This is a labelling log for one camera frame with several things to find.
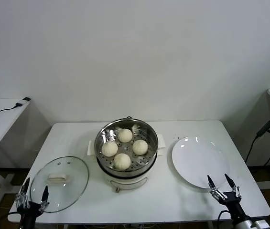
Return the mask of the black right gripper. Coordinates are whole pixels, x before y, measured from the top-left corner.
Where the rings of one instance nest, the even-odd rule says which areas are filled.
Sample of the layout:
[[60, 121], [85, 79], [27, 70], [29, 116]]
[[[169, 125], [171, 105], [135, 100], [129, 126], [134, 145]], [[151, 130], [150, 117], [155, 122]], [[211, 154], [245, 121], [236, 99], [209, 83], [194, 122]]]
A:
[[221, 192], [214, 184], [210, 176], [208, 176], [208, 184], [210, 187], [210, 193], [214, 199], [228, 209], [232, 223], [240, 223], [249, 220], [249, 216], [245, 214], [243, 208], [240, 205], [241, 194], [240, 187], [235, 184], [227, 174], [225, 174], [226, 180], [233, 192]]

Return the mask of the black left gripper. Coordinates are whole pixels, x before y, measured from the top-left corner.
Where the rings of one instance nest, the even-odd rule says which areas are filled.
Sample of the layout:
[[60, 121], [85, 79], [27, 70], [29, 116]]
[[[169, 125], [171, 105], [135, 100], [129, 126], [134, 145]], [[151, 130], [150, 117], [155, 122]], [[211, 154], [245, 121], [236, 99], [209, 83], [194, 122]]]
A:
[[30, 178], [27, 178], [22, 185], [19, 193], [16, 195], [15, 203], [17, 208], [17, 213], [21, 215], [21, 220], [19, 222], [20, 229], [35, 229], [36, 219], [41, 215], [41, 212], [48, 207], [48, 186], [45, 186], [41, 204], [29, 202], [27, 196], [27, 190], [30, 184]]

